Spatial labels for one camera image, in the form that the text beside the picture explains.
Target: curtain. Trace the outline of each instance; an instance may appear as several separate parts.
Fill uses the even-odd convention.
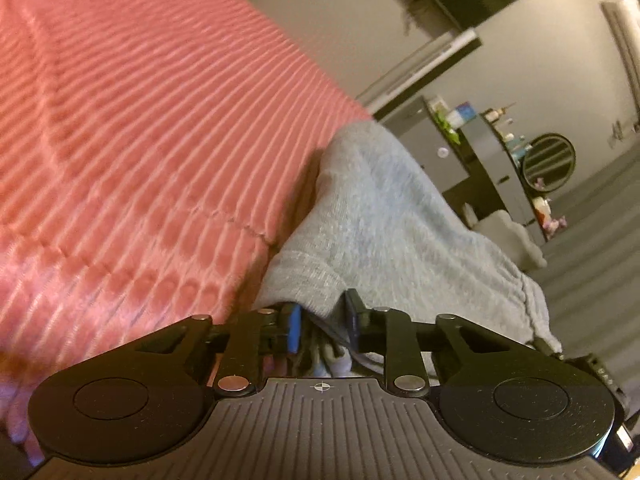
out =
[[[543,247],[551,329],[568,356],[593,352],[640,410],[640,145],[552,202],[569,227]]]

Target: metal screw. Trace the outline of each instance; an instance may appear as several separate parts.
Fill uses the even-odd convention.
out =
[[[406,392],[417,392],[423,389],[427,383],[424,382],[422,377],[418,377],[417,375],[401,375],[394,381],[394,384],[396,388],[400,388]]]
[[[241,392],[247,386],[249,381],[239,375],[228,375],[218,381],[218,387],[226,392]]]

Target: gray cloth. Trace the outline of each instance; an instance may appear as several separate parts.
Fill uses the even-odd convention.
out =
[[[414,321],[453,313],[516,341],[538,336],[561,350],[539,286],[462,224],[384,127],[342,128],[322,156],[316,194],[314,208],[268,267],[254,307],[301,304],[326,334],[306,343],[333,375],[356,373],[341,348],[348,338],[336,308],[347,288],[356,288],[368,307],[404,310]],[[351,355],[382,371],[380,356]],[[322,375],[314,361],[313,373]]]

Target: dresser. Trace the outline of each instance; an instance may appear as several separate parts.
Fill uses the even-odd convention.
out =
[[[537,245],[546,242],[520,173],[499,134],[478,115],[458,131],[452,143],[432,120],[426,102],[417,98],[383,124],[402,142],[429,175],[451,208],[473,206],[479,219],[504,209],[526,227]]]

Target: pink blanket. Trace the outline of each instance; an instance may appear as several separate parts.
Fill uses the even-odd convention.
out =
[[[0,0],[0,420],[194,312],[250,304],[367,118],[244,0]]]

